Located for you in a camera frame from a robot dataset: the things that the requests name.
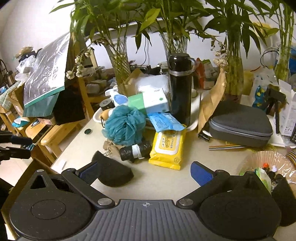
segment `yellow wet wipes package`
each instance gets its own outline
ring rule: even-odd
[[[180,170],[186,129],[155,133],[149,163]]]

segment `gray zipper case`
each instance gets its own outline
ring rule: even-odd
[[[213,138],[250,147],[265,146],[273,134],[266,113],[232,101],[221,101],[210,120]]]

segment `kraft paper bag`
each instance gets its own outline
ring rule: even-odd
[[[223,97],[225,86],[225,71],[221,68],[216,84],[200,102],[200,113],[198,116],[198,133],[201,132],[202,128],[205,126],[205,124],[217,108],[217,105]]]

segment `blue packet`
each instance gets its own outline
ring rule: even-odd
[[[151,113],[148,114],[148,118],[156,132],[168,130],[182,131],[185,129],[185,127],[170,113]]]

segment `white bottle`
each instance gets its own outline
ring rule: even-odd
[[[119,105],[128,105],[128,98],[125,95],[119,94],[117,89],[107,90],[106,96],[111,96],[110,99],[114,103],[115,107]]]

